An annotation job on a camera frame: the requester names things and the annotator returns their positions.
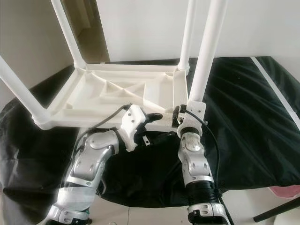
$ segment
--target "robotic leg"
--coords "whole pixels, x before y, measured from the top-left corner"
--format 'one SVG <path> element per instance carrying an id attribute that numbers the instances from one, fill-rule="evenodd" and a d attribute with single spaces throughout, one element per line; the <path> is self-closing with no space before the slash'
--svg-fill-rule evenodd
<path id="1" fill-rule="evenodd" d="M 145 131 L 146 123 L 161 118 L 161 114 L 146 115 L 139 106 L 131 105 L 122 118 L 120 129 L 88 136 L 83 150 L 75 155 L 68 168 L 57 202 L 38 225 L 88 224 L 89 208 L 94 202 L 107 160 L 118 154 L 120 142 L 124 142 L 127 151 L 133 151 L 137 146 L 136 132 Z"/>
<path id="2" fill-rule="evenodd" d="M 193 112 L 203 120 L 206 105 L 200 102 L 188 102 L 181 106 L 181 113 Z M 185 113 L 178 127 L 181 138 L 178 157 L 182 162 L 184 183 L 188 192 L 188 219 L 192 224 L 230 225 L 225 207 L 219 201 L 205 150 L 200 143 L 201 123 Z"/>

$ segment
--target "white metal pole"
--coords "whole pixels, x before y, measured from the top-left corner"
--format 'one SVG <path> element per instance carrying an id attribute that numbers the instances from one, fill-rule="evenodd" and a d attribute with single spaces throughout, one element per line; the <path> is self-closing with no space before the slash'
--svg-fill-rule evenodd
<path id="1" fill-rule="evenodd" d="M 51 3 L 53 5 L 54 11 L 56 13 L 56 16 L 58 18 L 58 21 L 60 22 L 60 27 L 62 29 L 62 32 L 65 36 L 65 39 L 67 41 L 67 45 L 70 49 L 70 52 L 72 54 L 73 60 L 74 60 L 74 66 L 76 68 L 85 68 L 86 63 L 83 60 L 76 39 L 73 35 L 71 26 L 68 22 L 67 16 L 65 14 L 64 8 L 61 4 L 60 0 L 51 0 Z"/>
<path id="2" fill-rule="evenodd" d="M 32 118 L 37 124 L 45 124 L 50 121 L 49 112 L 45 108 L 43 108 L 41 104 L 34 98 L 34 96 L 25 87 L 22 81 L 20 81 L 14 71 L 9 67 L 9 65 L 1 56 L 0 78 L 31 113 Z"/>
<path id="3" fill-rule="evenodd" d="M 188 1 L 186 24 L 184 27 L 180 61 L 178 64 L 179 70 L 189 70 L 188 59 L 189 59 L 189 53 L 191 49 L 191 39 L 193 34 L 194 22 L 195 22 L 196 3 L 197 0 Z"/>
<path id="4" fill-rule="evenodd" d="M 228 0 L 211 0 L 194 73 L 190 101 L 202 102 L 215 56 Z"/>

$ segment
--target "black fabric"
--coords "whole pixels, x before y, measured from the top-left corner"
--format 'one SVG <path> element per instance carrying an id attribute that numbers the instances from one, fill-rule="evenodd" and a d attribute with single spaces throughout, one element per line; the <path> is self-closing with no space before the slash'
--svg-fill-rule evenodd
<path id="1" fill-rule="evenodd" d="M 126 63 L 175 65 L 178 60 Z M 188 90 L 195 64 L 196 59 L 190 59 Z M 32 93 L 47 106 L 72 70 L 68 67 L 50 77 Z M 288 90 L 291 75 L 280 67 L 270 71 Z M 298 82 L 292 84 L 300 90 Z M 289 96 L 294 93 L 285 95 L 298 99 L 299 94 Z M 223 190 L 300 184 L 300 132 L 250 58 L 215 59 L 204 102 L 205 120 L 220 148 L 218 183 Z M 55 201 L 77 132 L 67 127 L 40 130 L 16 99 L 0 113 L 0 185 L 8 224 L 35 224 L 43 219 Z M 108 160 L 102 198 L 134 207 L 187 205 L 178 137 L 174 132 L 148 136 L 153 146 Z M 216 150 L 205 129 L 202 142 L 214 173 Z"/>
<path id="2" fill-rule="evenodd" d="M 280 89 L 292 109 L 300 117 L 300 88 L 299 82 L 271 57 L 257 57 L 262 67 L 267 71 L 273 82 Z"/>

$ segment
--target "electrical wire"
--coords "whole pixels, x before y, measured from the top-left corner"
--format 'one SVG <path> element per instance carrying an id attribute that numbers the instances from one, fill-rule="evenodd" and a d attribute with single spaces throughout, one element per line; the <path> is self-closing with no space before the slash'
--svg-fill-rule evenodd
<path id="1" fill-rule="evenodd" d="M 103 124 L 105 124 L 107 121 L 111 120 L 113 117 L 115 117 L 115 116 L 116 116 L 120 111 L 122 111 L 123 109 L 126 109 L 126 110 L 129 109 L 130 106 L 131 106 L 131 104 L 121 106 L 121 107 L 120 107 L 117 111 L 115 111 L 112 115 L 110 115 L 110 116 L 107 117 L 106 119 L 102 120 L 101 122 L 97 123 L 96 125 L 94 125 L 94 126 L 88 128 L 87 130 L 85 130 L 84 132 L 82 132 L 82 133 L 78 136 L 78 138 L 77 138 L 77 140 L 76 140 L 76 142 L 75 142 L 75 144 L 74 144 L 74 147 L 73 147 L 73 150 L 72 150 L 72 155 L 71 155 L 71 163 L 72 163 L 72 164 L 74 163 L 74 162 L 73 162 L 74 155 L 76 155 L 76 154 L 78 153 L 78 150 L 79 150 L 79 149 L 77 148 L 77 146 L 78 146 L 79 142 L 81 141 L 81 139 L 82 139 L 87 133 L 89 133 L 90 131 L 92 131 L 92 130 L 98 128 L 99 126 L 101 126 L 101 125 L 103 125 Z M 65 177 L 67 171 L 68 171 L 68 167 L 67 167 L 67 169 L 65 170 L 65 172 L 64 172 L 64 174 L 63 174 L 63 176 L 62 176 L 62 179 L 61 179 L 61 181 L 60 181 L 60 188 L 61 188 L 61 186 L 62 186 L 62 180 L 63 180 L 63 178 Z"/>
<path id="2" fill-rule="evenodd" d="M 215 177 L 214 177 L 215 178 L 215 187 L 216 187 L 216 190 L 217 190 L 218 198 L 219 198 L 221 204 L 224 205 L 224 209 L 225 209 L 226 215 L 228 217 L 228 220 L 229 220 L 231 225 L 234 225 L 233 219 L 231 218 L 231 216 L 229 214 L 229 211 L 228 211 L 228 209 L 227 209 L 227 207 L 226 207 L 226 205 L 225 205 L 225 203 L 222 199 L 222 194 L 219 191 L 218 177 L 219 177 L 219 168 L 220 168 L 220 150 L 219 150 L 219 146 L 218 146 L 216 137 L 214 136 L 211 129 L 204 123 L 204 121 L 202 119 L 200 119 L 199 117 L 197 117 L 195 114 L 193 114 L 192 112 L 190 112 L 188 110 L 186 110 L 186 113 L 191 115 L 192 117 L 194 117 L 196 120 L 198 120 L 209 131 L 209 133 L 212 136 L 212 139 L 214 141 L 214 144 L 215 144 L 216 150 L 217 150 L 217 164 L 216 164 Z"/>

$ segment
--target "doorway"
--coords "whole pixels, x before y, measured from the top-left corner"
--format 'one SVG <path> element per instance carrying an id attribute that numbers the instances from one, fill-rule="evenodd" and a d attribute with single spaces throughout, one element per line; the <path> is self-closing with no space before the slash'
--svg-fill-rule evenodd
<path id="1" fill-rule="evenodd" d="M 96 0 L 62 0 L 62 4 L 83 59 L 109 62 Z"/>

